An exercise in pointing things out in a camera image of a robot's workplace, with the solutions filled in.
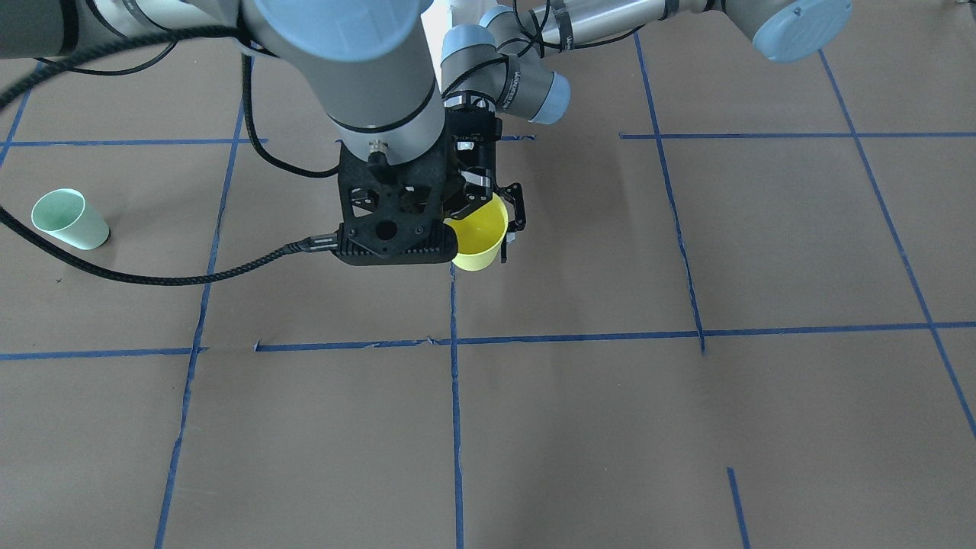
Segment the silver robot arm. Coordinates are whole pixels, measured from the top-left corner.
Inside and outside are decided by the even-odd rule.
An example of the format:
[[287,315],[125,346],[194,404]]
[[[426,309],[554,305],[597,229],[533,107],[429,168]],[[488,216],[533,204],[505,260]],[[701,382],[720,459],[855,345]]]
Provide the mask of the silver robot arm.
[[570,104],[568,80],[544,59],[602,47],[682,13],[724,14],[775,63],[812,55],[843,30],[849,1],[547,1],[522,10],[492,2],[478,22],[455,24],[441,47],[441,96],[460,154],[464,185],[446,208],[457,237],[453,265],[480,271],[505,257],[525,228],[522,189],[497,183],[501,114],[551,125]]
[[248,55],[302,73],[346,149],[400,165],[428,152],[444,108],[426,42],[428,1],[4,1],[3,59],[60,58],[123,38],[237,29]]

